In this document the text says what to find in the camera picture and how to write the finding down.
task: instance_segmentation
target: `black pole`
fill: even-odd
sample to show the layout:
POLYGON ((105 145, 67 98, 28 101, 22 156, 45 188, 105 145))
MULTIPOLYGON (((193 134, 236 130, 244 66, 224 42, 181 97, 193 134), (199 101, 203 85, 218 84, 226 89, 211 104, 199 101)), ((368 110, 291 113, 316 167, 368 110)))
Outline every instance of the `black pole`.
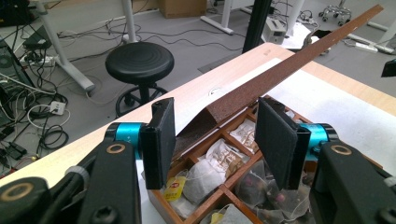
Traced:
POLYGON ((262 30, 270 10, 271 0, 255 0, 253 10, 250 15, 250 23, 247 28, 247 37, 245 38, 242 53, 256 48, 260 44, 262 30))

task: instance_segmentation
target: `wooden compartment box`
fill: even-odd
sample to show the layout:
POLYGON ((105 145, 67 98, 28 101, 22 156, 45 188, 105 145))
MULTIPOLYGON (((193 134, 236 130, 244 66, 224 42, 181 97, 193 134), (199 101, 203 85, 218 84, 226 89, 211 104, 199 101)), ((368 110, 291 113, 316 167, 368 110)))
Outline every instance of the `wooden compartment box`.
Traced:
MULTIPOLYGON (((245 119, 250 119, 256 122, 255 112, 257 106, 245 108, 237 116, 219 124, 212 132, 208 133, 204 140, 201 140, 198 144, 193 146, 183 154, 182 156, 176 155, 171 165, 171 169, 168 173, 168 179, 176 176, 179 172, 189 169, 197 163, 201 156, 205 155, 209 148, 220 138, 225 140, 225 143, 237 148, 240 152, 250 157, 250 160, 242 165, 235 173, 228 176, 226 181, 218 186, 214 192, 204 200, 198 208, 186 219, 180 217, 169 204, 168 201, 163 197, 162 190, 149 190, 148 196, 154 207, 161 214, 166 223, 199 223, 204 217, 206 217, 214 209, 221 209, 225 205, 232 203, 237 209, 239 209, 248 219, 253 223, 262 223, 251 210, 239 200, 233 193, 233 189, 237 184, 238 179, 246 173, 250 167, 257 161, 263 158, 262 152, 257 150, 254 154, 248 150, 242 143, 233 138, 230 132, 237 129, 237 127, 244 122, 245 119)), ((309 122, 304 117, 294 112, 294 120, 299 119, 302 122, 309 122)), ((309 163, 307 168, 310 171, 314 171, 316 168, 315 163, 309 163)))

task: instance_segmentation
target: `wooden table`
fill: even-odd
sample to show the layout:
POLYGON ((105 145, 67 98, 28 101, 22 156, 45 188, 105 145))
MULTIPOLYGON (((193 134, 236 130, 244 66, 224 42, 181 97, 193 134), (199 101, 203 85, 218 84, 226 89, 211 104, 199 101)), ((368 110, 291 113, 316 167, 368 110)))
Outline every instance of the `wooden table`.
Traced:
MULTIPOLYGON (((234 83, 238 78, 243 77, 245 74, 251 73, 257 67, 265 63, 269 63, 273 59, 284 60, 290 55, 292 55, 292 52, 282 49, 280 46, 270 43, 263 44, 162 96, 162 98, 175 98, 177 133, 180 132, 180 130, 192 119, 192 113, 194 113, 194 111, 197 113, 200 110, 200 108, 198 108, 199 106, 205 106, 205 104, 208 104, 210 101, 213 101, 216 97, 218 97, 214 97, 213 95, 216 94, 211 95, 210 92, 216 93, 216 90, 218 89, 227 89, 227 87, 234 83)), ((343 93, 347 92, 348 95, 357 97, 357 99, 362 100, 368 106, 374 106, 387 116, 395 118, 395 98, 359 83, 356 80, 339 74, 318 63, 311 62, 304 66, 302 70, 310 74, 309 76, 316 77, 319 80, 330 83, 331 86, 335 87, 337 90, 340 90, 343 93)), ((305 99, 309 98, 309 96, 299 96, 299 94, 300 93, 298 91, 294 92, 293 97, 301 97, 305 99)), ((348 104, 348 102, 342 101, 338 103, 348 104)), ((294 102, 291 104, 292 105, 287 104, 287 106, 294 109, 294 107, 298 106, 299 103, 294 102)), ((149 122, 150 119, 151 109, 150 104, 147 104, 116 120, 116 122, 149 122)), ((82 136, 77 141, 51 153, 47 157, 30 164, 29 166, 10 176, 1 179, 0 186, 3 186, 15 179, 32 175, 46 178, 49 186, 53 186, 64 176, 64 171, 68 167, 77 164, 102 141, 106 127, 107 125, 95 130, 92 133, 82 136)), ((384 155, 375 161, 380 164, 391 163, 391 160, 395 160, 395 158, 396 157, 384 155)), ((393 168, 390 169, 390 172, 393 173, 393 175, 396 175, 396 172, 393 170, 393 168)), ((147 199, 142 197, 142 204, 146 202, 145 200, 147 199)))

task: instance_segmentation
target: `yellow packet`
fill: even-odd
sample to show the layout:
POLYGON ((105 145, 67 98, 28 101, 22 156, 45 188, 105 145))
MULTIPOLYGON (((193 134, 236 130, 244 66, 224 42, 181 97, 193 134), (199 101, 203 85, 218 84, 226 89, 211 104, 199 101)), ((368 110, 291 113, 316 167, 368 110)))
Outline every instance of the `yellow packet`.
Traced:
POLYGON ((210 224, 217 224, 219 223, 224 215, 222 213, 214 213, 212 214, 212 219, 210 220, 210 224))
POLYGON ((170 178, 166 183, 166 189, 163 193, 165 200, 172 202, 180 198, 181 192, 183 192, 184 183, 186 183, 186 176, 176 176, 170 178))

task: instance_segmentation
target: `round stool cushion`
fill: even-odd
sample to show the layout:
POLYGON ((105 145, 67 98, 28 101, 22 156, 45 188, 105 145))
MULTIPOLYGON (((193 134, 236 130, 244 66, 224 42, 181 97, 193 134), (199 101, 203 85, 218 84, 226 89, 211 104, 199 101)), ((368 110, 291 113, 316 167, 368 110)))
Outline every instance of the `round stool cushion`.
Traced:
POLYGON ((115 79, 130 84, 151 84, 172 71, 175 59, 161 45, 137 42, 122 45, 106 58, 106 70, 115 79))

